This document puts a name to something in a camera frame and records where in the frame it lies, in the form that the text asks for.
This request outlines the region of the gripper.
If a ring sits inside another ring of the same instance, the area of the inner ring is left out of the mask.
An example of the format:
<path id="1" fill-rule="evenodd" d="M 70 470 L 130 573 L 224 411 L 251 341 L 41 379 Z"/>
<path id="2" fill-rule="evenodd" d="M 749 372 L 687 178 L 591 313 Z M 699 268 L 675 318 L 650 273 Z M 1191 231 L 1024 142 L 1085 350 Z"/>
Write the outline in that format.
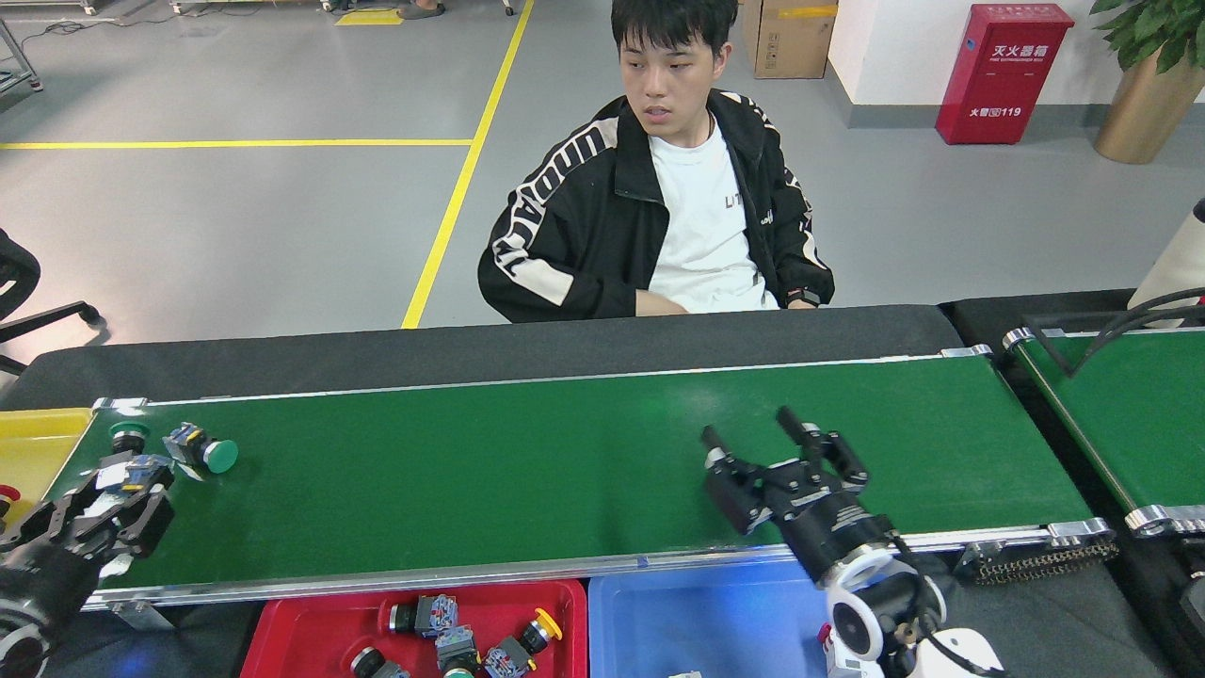
<path id="1" fill-rule="evenodd" d="M 894 525 L 857 499 L 870 474 L 844 435 L 801 421 L 786 405 L 776 419 L 799 449 L 803 481 L 789 481 L 788 460 L 762 466 L 737 459 L 706 426 L 700 437 L 707 449 L 704 488 L 741 535 L 774 523 L 809 579 L 822 586 L 831 566 L 862 546 L 887 548 Z"/>
<path id="2" fill-rule="evenodd" d="M 1 543 L 4 621 L 71 621 L 95 591 L 102 560 L 149 558 L 175 518 L 169 484 L 120 496 L 122 476 L 117 466 L 94 468 L 77 488 L 8 527 Z"/>

